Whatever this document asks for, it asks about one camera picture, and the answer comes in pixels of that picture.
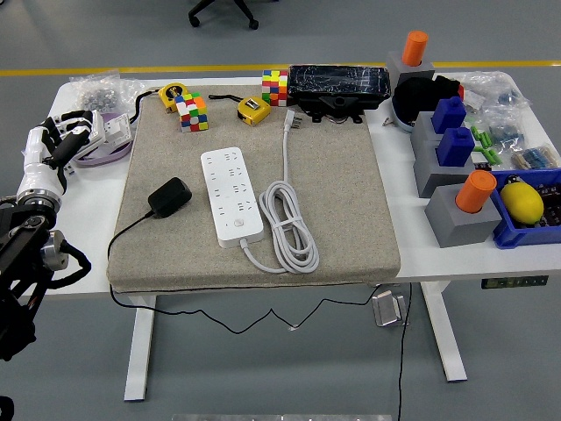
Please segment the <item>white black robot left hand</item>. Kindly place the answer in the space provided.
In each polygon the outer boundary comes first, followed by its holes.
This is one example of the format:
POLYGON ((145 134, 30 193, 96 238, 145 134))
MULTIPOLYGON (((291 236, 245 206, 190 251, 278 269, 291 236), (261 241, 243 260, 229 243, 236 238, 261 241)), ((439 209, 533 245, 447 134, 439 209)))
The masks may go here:
POLYGON ((89 143, 94 121, 92 111, 70 111, 47 117, 29 131, 19 201, 31 190, 43 190, 57 199, 62 197, 67 189, 63 169, 89 143))

